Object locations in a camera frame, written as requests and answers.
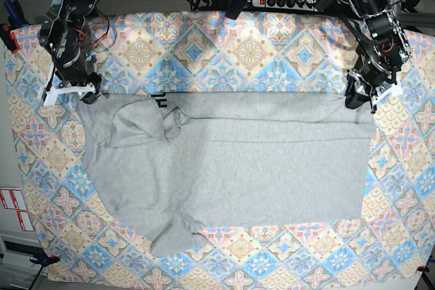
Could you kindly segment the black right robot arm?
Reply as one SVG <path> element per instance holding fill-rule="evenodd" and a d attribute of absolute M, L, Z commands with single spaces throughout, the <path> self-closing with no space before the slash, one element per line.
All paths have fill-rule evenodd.
<path fill-rule="evenodd" d="M 94 61 L 83 35 L 85 18 L 96 0 L 52 0 L 38 33 L 40 46 L 51 56 L 45 86 L 39 97 L 45 106 L 54 105 L 63 94 L 76 94 L 86 103 L 100 96 L 102 79 L 94 71 Z"/>

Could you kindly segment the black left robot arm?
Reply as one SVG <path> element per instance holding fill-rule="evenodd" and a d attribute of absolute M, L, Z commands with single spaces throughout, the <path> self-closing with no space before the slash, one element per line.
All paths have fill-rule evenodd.
<path fill-rule="evenodd" d="M 381 97 L 398 85 L 398 72 L 411 58 L 409 43 L 390 0 L 346 1 L 368 34 L 340 15 L 359 43 L 357 64 L 347 74 L 345 106 L 357 109 L 369 103 L 371 112 L 375 113 Z"/>

